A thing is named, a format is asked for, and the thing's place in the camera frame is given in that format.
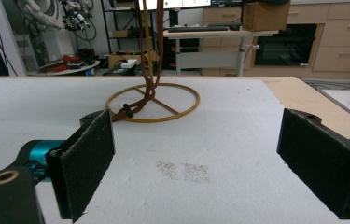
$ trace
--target metal rack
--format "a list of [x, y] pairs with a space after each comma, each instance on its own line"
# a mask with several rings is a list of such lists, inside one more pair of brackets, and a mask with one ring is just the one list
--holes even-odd
[[[108, 1], [110, 8], [106, 9], [105, 8], [105, 1]], [[112, 13], [113, 15], [113, 22], [114, 22], [114, 27], [116, 30], [118, 30], [119, 28], [119, 24], [118, 24], [118, 20], [117, 20], [117, 14], [118, 13], [130, 13], [132, 14], [132, 16], [129, 18], [129, 20], [126, 22], [126, 25], [124, 26], [125, 28], [133, 21], [135, 20], [136, 22], [136, 27], [141, 27], [141, 24], [138, 24], [137, 18], [136, 18], [136, 10], [134, 8], [129, 8], [129, 9], [116, 9], [115, 5], [114, 5], [114, 0], [101, 0], [101, 4], [102, 4], [102, 13], [103, 13], [103, 18], [105, 21], [105, 35], [106, 35], [106, 39], [107, 39], [107, 45], [108, 45], [108, 50], [109, 53], [112, 53], [112, 46], [111, 46], [111, 40], [116, 40], [117, 41], [117, 45], [119, 47], [119, 49], [121, 49], [121, 39], [135, 39], [137, 40], [137, 44], [138, 44], [138, 48], [140, 48], [140, 42], [138, 41], [139, 37], [114, 37], [114, 36], [110, 36], [109, 33], [109, 29], [108, 29], [108, 22], [107, 22], [107, 16], [106, 13]], [[150, 21], [153, 21], [152, 18], [152, 12], [148, 12], [149, 17], [150, 17]], [[153, 26], [153, 22], [150, 24], [151, 29], [154, 30], [154, 26]], [[153, 43], [153, 48], [155, 49], [155, 37], [154, 35], [151, 36], [151, 41]]]

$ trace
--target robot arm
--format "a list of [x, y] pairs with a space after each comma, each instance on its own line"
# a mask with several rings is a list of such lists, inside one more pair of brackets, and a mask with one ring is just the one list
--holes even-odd
[[46, 177], [51, 179], [61, 218], [76, 222], [83, 215], [115, 147], [108, 111], [89, 114], [80, 123], [67, 140], [26, 143], [17, 159], [0, 171], [0, 223], [45, 223], [35, 185]]
[[59, 7], [56, 0], [52, 0], [50, 8], [53, 8], [49, 13], [42, 12], [41, 7], [35, 0], [18, 0], [17, 6], [25, 17], [35, 20], [37, 29], [40, 31], [52, 30], [57, 31], [63, 28], [68, 30], [84, 30], [85, 26], [89, 25], [85, 21], [85, 17], [90, 16], [91, 0], [69, 1], [59, 0], [63, 5], [65, 15], [63, 20], [59, 19]]

